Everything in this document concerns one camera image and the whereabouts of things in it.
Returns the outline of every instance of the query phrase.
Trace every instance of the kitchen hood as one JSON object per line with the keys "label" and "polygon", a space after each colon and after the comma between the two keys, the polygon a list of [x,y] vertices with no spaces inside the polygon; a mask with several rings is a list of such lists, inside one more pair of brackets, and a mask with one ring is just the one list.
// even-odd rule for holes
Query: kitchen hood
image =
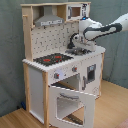
{"label": "kitchen hood", "polygon": [[41,13],[44,15],[34,22],[36,27],[64,23],[63,18],[53,15],[52,5],[43,6]]}

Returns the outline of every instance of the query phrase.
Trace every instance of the stovetop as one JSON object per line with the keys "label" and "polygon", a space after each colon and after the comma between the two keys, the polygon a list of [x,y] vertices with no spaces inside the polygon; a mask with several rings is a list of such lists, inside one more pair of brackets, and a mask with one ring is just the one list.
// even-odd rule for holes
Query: stovetop
{"label": "stovetop", "polygon": [[73,59],[73,57],[70,57],[61,53],[54,53],[51,55],[36,58],[33,61],[48,67],[57,63],[70,60],[70,59]]}

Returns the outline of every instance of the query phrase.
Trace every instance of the control knob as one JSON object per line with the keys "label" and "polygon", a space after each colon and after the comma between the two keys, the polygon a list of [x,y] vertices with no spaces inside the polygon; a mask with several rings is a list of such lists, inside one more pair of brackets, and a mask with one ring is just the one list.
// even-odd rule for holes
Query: control knob
{"label": "control knob", "polygon": [[54,78],[55,78],[55,79],[59,79],[59,74],[58,74],[58,73],[55,73],[55,74],[54,74]]}
{"label": "control knob", "polygon": [[73,67],[73,68],[72,68],[72,71],[73,71],[73,72],[77,72],[77,67]]}

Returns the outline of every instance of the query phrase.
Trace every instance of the cabinet door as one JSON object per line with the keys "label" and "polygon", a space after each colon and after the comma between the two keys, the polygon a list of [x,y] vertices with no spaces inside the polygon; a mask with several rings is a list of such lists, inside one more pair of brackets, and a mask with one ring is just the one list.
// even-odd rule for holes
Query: cabinet door
{"label": "cabinet door", "polygon": [[[84,106],[83,124],[64,120],[64,118]],[[50,86],[49,122],[58,128],[93,128],[95,96],[74,90]]]}

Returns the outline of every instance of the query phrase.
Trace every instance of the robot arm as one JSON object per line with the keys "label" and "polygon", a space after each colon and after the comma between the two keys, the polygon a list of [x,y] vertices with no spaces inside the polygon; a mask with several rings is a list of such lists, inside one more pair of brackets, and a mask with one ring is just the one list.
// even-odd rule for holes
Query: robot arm
{"label": "robot arm", "polygon": [[[82,30],[81,29],[83,24],[82,21],[79,22],[80,31]],[[101,36],[121,32],[121,31],[126,31],[126,30],[128,30],[128,14],[119,17],[116,21],[106,26],[102,26],[98,22],[92,23],[83,31],[83,35],[85,39],[92,41]]]}
{"label": "robot arm", "polygon": [[94,47],[94,40],[96,38],[126,30],[128,30],[128,14],[119,17],[113,23],[106,26],[102,26],[101,23],[93,21],[90,18],[83,17],[79,21],[79,34],[75,33],[72,35],[69,45],[70,48],[74,47],[74,44],[81,48],[89,47],[87,45]]}

